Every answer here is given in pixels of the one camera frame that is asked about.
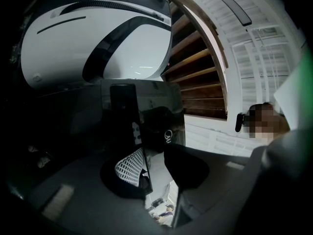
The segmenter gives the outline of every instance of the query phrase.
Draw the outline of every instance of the circular logo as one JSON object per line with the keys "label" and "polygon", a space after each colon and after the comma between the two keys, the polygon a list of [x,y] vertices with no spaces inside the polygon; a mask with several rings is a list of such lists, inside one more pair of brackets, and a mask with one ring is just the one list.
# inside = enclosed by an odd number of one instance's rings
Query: circular logo
{"label": "circular logo", "polygon": [[172,135],[173,135],[173,132],[171,130],[167,130],[164,133],[164,137],[165,137],[165,140],[167,143],[169,143],[171,141]]}

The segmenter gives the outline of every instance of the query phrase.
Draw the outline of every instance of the black stripe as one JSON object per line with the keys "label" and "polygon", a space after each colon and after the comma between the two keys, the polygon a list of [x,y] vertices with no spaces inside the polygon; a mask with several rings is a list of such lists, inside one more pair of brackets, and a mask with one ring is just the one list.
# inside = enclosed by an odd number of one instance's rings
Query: black stripe
{"label": "black stripe", "polygon": [[45,30],[47,30],[47,29],[50,29],[50,28],[52,28],[52,27],[54,27],[54,26],[57,26],[57,25],[59,25],[59,24],[64,24],[64,23],[67,23],[67,22],[70,22],[70,21],[79,20],[79,19],[85,19],[85,18],[86,18],[86,17],[78,17],[78,18],[68,19],[68,20],[65,20],[65,21],[62,21],[62,22],[59,22],[59,23],[50,25],[50,26],[48,26],[48,27],[46,27],[46,28],[44,28],[44,29],[38,31],[37,34],[43,32],[43,31],[45,31]]}
{"label": "black stripe", "polygon": [[120,4],[117,2],[112,2],[112,1],[99,1],[99,0],[90,0],[90,1],[84,1],[84,2],[77,2],[74,4],[69,5],[66,7],[60,15],[72,12],[73,10],[77,10],[79,8],[84,8],[84,7],[103,7],[103,8],[111,8],[111,9],[117,9],[117,10],[128,10],[128,11],[133,11],[136,13],[140,13],[143,15],[147,15],[156,19],[159,19],[161,21],[164,21],[164,18],[158,16],[156,13],[149,13],[146,11],[142,11],[137,8],[133,8],[124,4]]}
{"label": "black stripe", "polygon": [[116,49],[135,29],[144,24],[150,24],[171,31],[170,26],[152,18],[134,17],[129,19],[111,31],[95,47],[85,63],[83,78],[91,82],[103,77],[103,71]]}
{"label": "black stripe", "polygon": [[242,124],[243,124],[243,122],[244,122],[244,118],[245,118],[245,115],[242,114],[242,113],[239,113],[239,114],[237,115],[236,127],[235,127],[235,131],[236,131],[236,132],[240,132],[241,126],[242,126]]}
{"label": "black stripe", "polygon": [[235,0],[231,0],[234,3],[234,6],[239,9],[245,16],[247,19],[247,22],[243,22],[243,17],[238,16],[238,13],[235,13],[235,11],[233,10],[233,7],[231,6],[231,4],[229,3],[229,1],[226,0],[222,0],[227,7],[234,13],[234,15],[238,18],[238,20],[240,21],[240,23],[242,24],[242,26],[248,26],[250,24],[252,24],[251,18],[248,16],[248,14],[240,7],[240,5],[235,1]]}

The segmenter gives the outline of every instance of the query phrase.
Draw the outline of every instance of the black cap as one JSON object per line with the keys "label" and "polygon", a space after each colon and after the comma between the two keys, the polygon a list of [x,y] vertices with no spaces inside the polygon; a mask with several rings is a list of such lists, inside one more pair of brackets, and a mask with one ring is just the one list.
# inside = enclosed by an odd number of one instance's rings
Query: black cap
{"label": "black cap", "polygon": [[167,205],[166,207],[172,208],[174,210],[174,206],[173,205]]}

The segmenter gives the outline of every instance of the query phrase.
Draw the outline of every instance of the white grille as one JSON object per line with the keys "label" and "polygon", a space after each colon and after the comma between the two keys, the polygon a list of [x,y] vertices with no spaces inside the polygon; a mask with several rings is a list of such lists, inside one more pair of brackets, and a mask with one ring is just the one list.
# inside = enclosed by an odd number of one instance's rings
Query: white grille
{"label": "white grille", "polygon": [[115,172],[121,180],[138,187],[143,163],[143,150],[139,148],[131,155],[119,161],[115,166]]}

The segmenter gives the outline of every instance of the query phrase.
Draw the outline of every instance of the wooden slat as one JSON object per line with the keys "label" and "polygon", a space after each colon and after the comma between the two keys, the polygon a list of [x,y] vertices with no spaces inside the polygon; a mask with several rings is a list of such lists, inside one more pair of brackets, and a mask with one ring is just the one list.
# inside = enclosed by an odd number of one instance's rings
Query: wooden slat
{"label": "wooden slat", "polygon": [[170,3],[171,15],[173,15],[178,10],[178,7],[173,2]]}
{"label": "wooden slat", "polygon": [[[190,75],[192,73],[196,73],[196,72],[205,70],[205,69],[210,68],[210,67],[214,67],[214,62],[213,62],[211,56],[208,55],[208,56],[202,57],[200,59],[197,59],[194,62],[186,64],[186,65],[182,66],[181,68],[179,68],[173,72],[170,72],[169,74],[166,74],[165,78],[168,82],[171,82],[172,80],[178,79],[178,78],[183,77],[183,76]],[[219,80],[217,80],[217,81],[210,80],[210,82],[206,82],[204,84],[194,84],[194,86],[208,85],[208,84],[212,84],[212,82],[219,82]]]}
{"label": "wooden slat", "polygon": [[176,46],[186,37],[188,37],[192,32],[195,32],[196,28],[192,23],[187,24],[183,29],[181,29],[177,34],[173,35],[172,47]]}
{"label": "wooden slat", "polygon": [[194,116],[227,119],[225,109],[218,110],[218,109],[185,108],[184,113],[187,115],[194,115]]}
{"label": "wooden slat", "polygon": [[216,87],[216,86],[221,86],[220,83],[216,84],[209,84],[209,85],[203,85],[203,86],[197,86],[189,89],[183,89],[181,92],[187,92],[187,91],[192,91],[192,90],[199,90],[199,89],[206,89],[206,88],[211,88],[211,87]]}
{"label": "wooden slat", "polygon": [[175,45],[172,48],[171,56],[175,55],[177,52],[181,51],[197,39],[199,39],[201,36],[199,32],[196,30],[192,34],[190,34],[188,37],[186,37],[184,40],[180,41],[177,45]]}
{"label": "wooden slat", "polygon": [[172,26],[172,34],[175,35],[177,32],[179,32],[181,29],[183,29],[188,23],[189,19],[186,15],[183,15],[181,18],[177,20],[176,23]]}
{"label": "wooden slat", "polygon": [[174,66],[170,67],[170,68],[164,73],[164,75],[166,75],[166,74],[168,74],[168,73],[170,73],[170,72],[172,72],[172,71],[175,71],[175,70],[177,70],[178,68],[180,68],[180,67],[182,67],[182,66],[184,66],[184,65],[186,65],[186,64],[189,64],[189,63],[191,63],[191,62],[194,62],[194,61],[196,61],[196,60],[198,60],[198,59],[200,59],[200,58],[202,58],[202,57],[205,57],[205,56],[207,56],[207,55],[209,55],[209,54],[210,54],[209,50],[208,50],[208,49],[204,49],[204,50],[202,50],[202,51],[200,51],[200,52],[198,52],[198,53],[192,55],[191,57],[188,57],[188,58],[182,60],[182,61],[179,62],[178,64],[175,64]]}
{"label": "wooden slat", "polygon": [[214,72],[214,71],[216,71],[215,67],[208,68],[208,69],[205,69],[205,70],[202,70],[202,71],[199,71],[199,72],[196,72],[196,73],[192,73],[190,75],[187,75],[187,76],[175,79],[175,80],[171,81],[171,83],[178,83],[180,81],[187,80],[187,79],[190,79],[190,78],[193,78],[193,77],[196,77],[196,76],[201,76],[201,75],[204,75],[204,74],[207,74],[207,73],[210,73],[210,72]]}
{"label": "wooden slat", "polygon": [[223,97],[221,86],[181,92],[182,100],[193,98],[214,98],[214,97]]}
{"label": "wooden slat", "polygon": [[182,60],[186,59],[187,57],[191,57],[192,55],[197,54],[198,52],[200,52],[204,49],[207,49],[207,47],[206,47],[204,41],[202,40],[202,38],[199,38],[196,41],[194,41],[193,43],[191,43],[190,45],[188,45],[183,50],[181,50],[181,51],[177,52],[175,55],[171,56],[169,63],[171,64],[171,67],[172,67],[175,64],[178,64],[179,62],[181,62]]}
{"label": "wooden slat", "polygon": [[202,76],[196,76],[191,79],[187,79],[179,82],[179,86],[181,90],[194,88],[196,86],[204,86],[214,83],[219,83],[219,76],[216,71],[204,74]]}
{"label": "wooden slat", "polygon": [[193,109],[225,109],[224,98],[195,98],[182,101],[184,108]]}
{"label": "wooden slat", "polygon": [[[214,61],[214,64],[215,64],[215,67],[216,67],[216,71],[219,75],[219,80],[220,80],[220,83],[221,83],[221,87],[222,87],[222,91],[223,91],[223,97],[224,97],[224,101],[225,101],[225,108],[226,108],[226,111],[227,111],[227,89],[226,89],[226,83],[225,83],[225,79],[224,79],[224,74],[223,74],[223,70],[222,70],[222,67],[221,67],[221,64],[218,60],[218,57],[217,57],[217,54],[214,50],[214,47],[210,41],[210,39],[208,38],[205,30],[203,29],[203,27],[198,23],[198,21],[194,20],[194,17],[193,15],[190,13],[189,10],[186,9],[186,7],[184,7],[180,2],[177,1],[176,3],[179,8],[181,9],[181,11],[188,17],[190,18],[190,20],[193,22],[193,25],[195,26],[195,28],[197,29],[197,31],[200,33],[200,35],[202,36],[202,39],[203,41],[205,42],[207,48],[210,50],[211,52],[211,56],[212,56],[212,59]],[[223,56],[223,46],[219,46],[220,47],[220,51],[222,53],[222,56]],[[224,60],[224,63],[225,63],[225,66],[227,67],[228,64],[227,64],[227,60],[225,59]]]}

